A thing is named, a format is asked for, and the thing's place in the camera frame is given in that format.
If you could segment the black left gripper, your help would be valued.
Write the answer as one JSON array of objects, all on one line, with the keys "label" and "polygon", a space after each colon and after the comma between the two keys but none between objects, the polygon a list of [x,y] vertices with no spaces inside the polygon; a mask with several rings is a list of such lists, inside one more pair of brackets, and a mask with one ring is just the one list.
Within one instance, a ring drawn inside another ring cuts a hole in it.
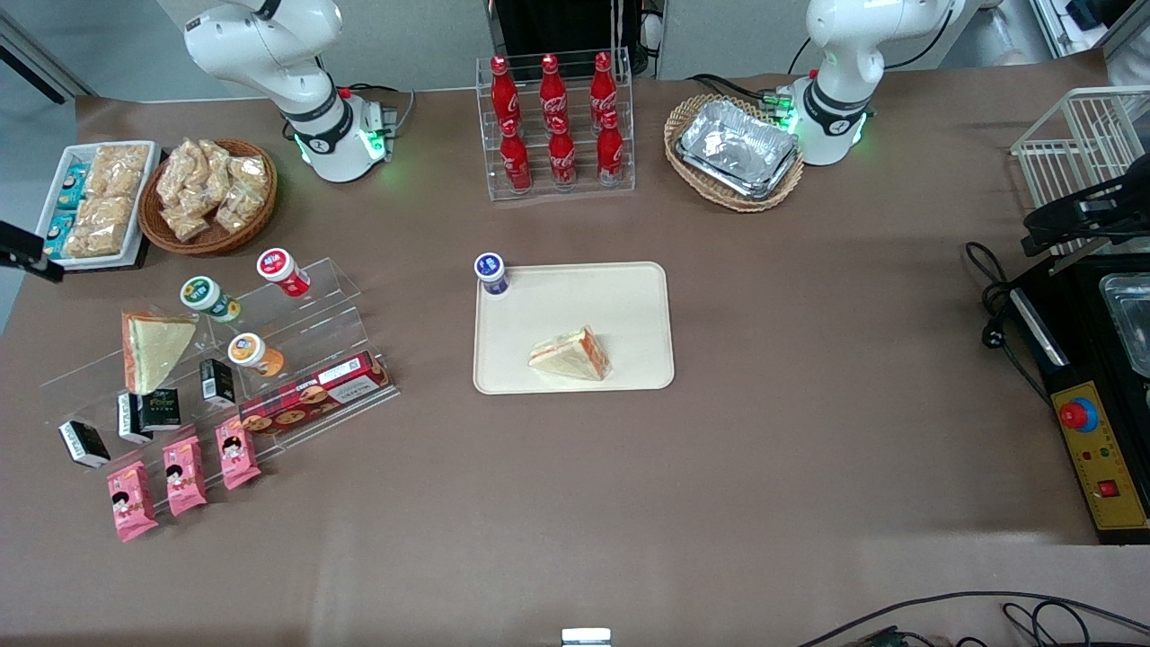
[{"label": "black left gripper", "polygon": [[1082,238],[1125,244],[1147,237],[1149,155],[1141,155],[1118,179],[1103,182],[1080,200],[1059,199],[1030,213],[1022,238],[1027,257]]}]

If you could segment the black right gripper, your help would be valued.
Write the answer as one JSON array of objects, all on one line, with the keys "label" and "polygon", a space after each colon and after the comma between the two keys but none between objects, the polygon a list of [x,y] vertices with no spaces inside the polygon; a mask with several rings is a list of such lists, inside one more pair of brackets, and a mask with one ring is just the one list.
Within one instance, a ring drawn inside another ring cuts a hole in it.
[{"label": "black right gripper", "polygon": [[66,271],[44,254],[44,239],[1,221],[1,265],[23,267],[25,274],[60,283]]}]

